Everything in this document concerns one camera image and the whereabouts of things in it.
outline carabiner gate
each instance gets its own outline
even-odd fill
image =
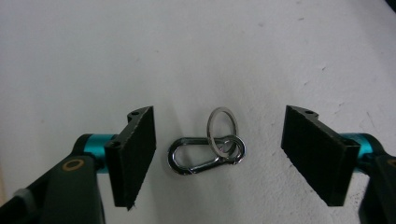
[[[212,168],[218,167],[223,164],[232,164],[235,165],[239,163],[242,159],[244,159],[246,155],[246,147],[245,143],[236,135],[228,135],[222,138],[216,138],[215,142],[217,144],[226,144],[228,142],[234,142],[237,145],[238,148],[238,153],[236,154],[235,157],[220,157],[216,156],[215,159],[212,161],[207,161],[202,164],[192,166],[192,167],[187,167],[187,166],[181,166],[176,162],[176,153],[177,150],[180,147],[183,146],[192,146],[192,145],[202,145],[206,146],[209,145],[207,138],[204,137],[185,137],[185,138],[180,138],[177,139],[172,146],[170,146],[169,151],[168,151],[168,163],[169,166],[172,168],[174,172],[176,172],[179,175],[194,175],[201,173],[202,171],[210,170]]]

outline carabiner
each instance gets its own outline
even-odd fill
[[[176,153],[180,147],[183,146],[192,146],[192,145],[209,145],[207,138],[204,137],[185,137],[177,139],[172,146],[170,146],[168,151],[168,163],[174,172],[179,175],[194,175],[201,173],[202,171],[210,170],[212,168],[218,167],[223,164],[232,164],[235,165],[239,163],[242,159],[244,159],[246,155],[246,147],[245,143],[236,135],[228,135],[222,138],[216,138],[216,144],[226,144],[228,142],[235,142],[238,148],[238,153],[235,157],[223,158],[220,156],[216,156],[212,161],[207,161],[202,164],[187,167],[181,166],[176,162]]]

